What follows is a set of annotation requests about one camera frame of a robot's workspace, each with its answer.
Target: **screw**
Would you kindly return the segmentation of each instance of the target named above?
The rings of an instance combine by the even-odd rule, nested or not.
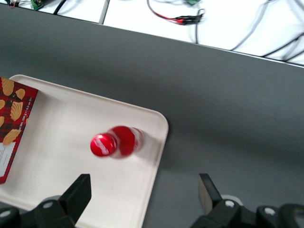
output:
[[[0,214],[0,218],[6,217],[6,216],[8,216],[8,215],[10,215],[10,210],[6,210],[6,211],[2,212],[2,213]]]
[[[47,208],[50,208],[52,205],[53,205],[53,202],[48,202],[48,203],[43,204],[42,207],[43,207],[44,209],[47,209]]]
[[[265,208],[264,212],[268,215],[274,216],[275,215],[275,211],[271,208]]]
[[[225,205],[226,205],[226,207],[233,208],[234,207],[234,202],[232,202],[230,200],[227,200],[227,201],[225,201]]]

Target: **red wire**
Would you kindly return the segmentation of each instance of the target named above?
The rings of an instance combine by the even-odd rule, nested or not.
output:
[[[166,20],[172,20],[172,21],[175,21],[175,22],[177,22],[177,23],[180,23],[179,20],[177,20],[177,19],[175,19],[175,18],[168,18],[168,17],[165,17],[165,16],[162,15],[162,14],[159,14],[159,13],[155,12],[155,11],[152,9],[149,0],[147,0],[147,4],[148,4],[149,9],[150,9],[156,16],[158,16],[158,17],[160,17],[160,18],[163,18],[163,19],[166,19]]]
[[[14,5],[13,5],[13,6],[10,6],[10,5],[9,5],[9,7],[10,7],[11,9],[15,8],[15,2],[14,2]]]

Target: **tray rim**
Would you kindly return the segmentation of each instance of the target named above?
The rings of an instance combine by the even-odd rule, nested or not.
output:
[[[115,104],[118,104],[118,105],[123,105],[123,106],[127,106],[127,107],[130,107],[130,108],[133,108],[133,109],[137,109],[137,110],[149,112],[151,114],[155,114],[160,118],[161,121],[163,121],[163,124],[164,124],[164,126],[163,126],[164,140],[162,140],[161,143],[160,143],[160,150],[159,150],[158,156],[156,158],[156,163],[155,163],[155,168],[156,169],[152,172],[152,181],[147,185],[147,187],[148,187],[147,196],[148,197],[146,197],[142,201],[142,205],[144,206],[144,208],[142,210],[142,213],[139,214],[140,217],[138,217],[138,220],[137,220],[137,224],[139,225],[139,227],[142,227],[143,222],[144,222],[144,218],[145,218],[145,215],[146,215],[146,211],[147,211],[147,208],[148,208],[148,204],[149,204],[149,201],[150,201],[150,198],[151,198],[152,190],[153,190],[153,187],[154,187],[154,184],[155,184],[155,179],[156,179],[156,176],[157,176],[157,172],[158,172],[159,164],[160,164],[160,161],[161,161],[163,149],[164,149],[164,146],[165,146],[165,143],[166,143],[166,140],[167,140],[167,136],[168,136],[168,132],[169,132],[169,123],[168,123],[166,117],[162,113],[160,113],[158,111],[155,111],[155,110],[152,110],[152,109],[148,109],[148,108],[145,108],[145,107],[140,107],[140,106],[137,106],[137,105],[126,103],[126,102],[114,100],[114,99],[111,99],[111,98],[103,97],[103,96],[100,96],[100,95],[92,94],[92,93],[89,93],[89,92],[81,91],[81,90],[78,90],[78,89],[70,88],[70,87],[67,87],[67,86],[64,86],[64,85],[48,82],[48,81],[45,81],[45,80],[41,80],[41,79],[38,79],[38,78],[26,76],[26,75],[18,74],[18,75],[11,76],[9,79],[13,80],[13,81],[16,81],[16,82],[19,82],[19,83],[22,83],[22,80],[24,80],[24,79],[34,81],[34,82],[36,81],[36,82],[41,83],[43,85],[54,86],[54,87],[57,87],[57,88],[60,88],[60,89],[64,89],[64,90],[71,91],[71,92],[76,92],[76,93],[83,94],[83,95],[86,95],[86,96],[90,96],[90,97],[93,97],[93,98],[101,98],[105,101],[109,101],[109,102],[112,102],[112,103],[115,103]],[[6,196],[0,196],[0,201],[4,202],[6,204],[13,205],[13,206],[18,207],[18,208],[21,208],[21,209],[32,210],[32,208],[30,208],[30,205],[27,202],[19,202],[18,200],[14,200],[13,198],[9,199]]]

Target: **potato chip illustration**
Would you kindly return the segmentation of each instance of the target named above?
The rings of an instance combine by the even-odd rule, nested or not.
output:
[[[12,129],[3,139],[3,145],[10,145],[19,135],[20,131],[18,129]]]
[[[4,124],[4,116],[0,116],[0,127]]]
[[[5,106],[5,101],[4,100],[0,100],[0,109],[3,108]]]
[[[2,80],[3,93],[6,96],[10,96],[14,90],[14,82],[3,77],[1,78],[1,80]]]
[[[23,102],[13,101],[13,105],[11,106],[10,110],[10,117],[13,121],[16,121],[21,116],[22,106]]]
[[[19,89],[16,91],[17,97],[22,100],[25,96],[25,90],[24,89]]]

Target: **bottle cap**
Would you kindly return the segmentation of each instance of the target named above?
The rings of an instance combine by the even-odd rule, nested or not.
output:
[[[91,151],[99,157],[109,156],[116,149],[117,140],[109,133],[95,135],[91,141]]]

